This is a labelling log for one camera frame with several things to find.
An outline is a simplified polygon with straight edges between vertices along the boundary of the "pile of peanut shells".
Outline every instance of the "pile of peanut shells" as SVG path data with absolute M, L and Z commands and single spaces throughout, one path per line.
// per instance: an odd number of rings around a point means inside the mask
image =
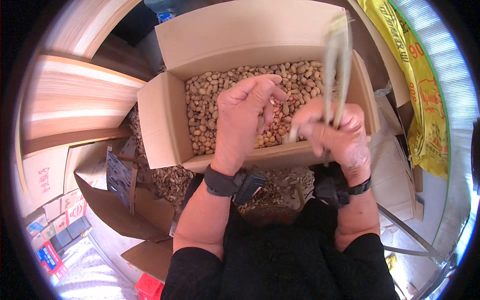
M 262 74 L 282 76 L 279 87 L 287 93 L 287 100 L 280 102 L 278 99 L 270 99 L 274 106 L 273 122 L 268 130 L 257 135 L 254 148 L 283 144 L 285 135 L 290 131 L 293 115 L 310 99 L 324 93 L 324 71 L 318 61 L 286 62 L 263 67 L 240 66 L 225 73 L 206 72 L 195 76 L 187 80 L 185 89 L 190 140 L 196 155 L 215 152 L 218 119 L 216 101 L 220 92 L 233 87 L 242 79 Z M 333 91 L 333 97 L 336 97 L 336 82 Z

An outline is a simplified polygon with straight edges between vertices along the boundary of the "forearm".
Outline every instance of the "forearm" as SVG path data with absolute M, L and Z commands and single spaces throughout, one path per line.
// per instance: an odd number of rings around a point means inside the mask
M 230 199 L 210 194 L 202 181 L 180 216 L 173 237 L 173 251 L 198 247 L 222 259 L 229 209 Z
M 356 186 L 370 177 L 370 168 L 346 177 L 349 186 Z M 380 235 L 377 202 L 372 189 L 360 195 L 350 196 L 350 203 L 338 210 L 337 223 L 335 245 L 339 251 L 343 251 L 357 237 L 366 233 Z

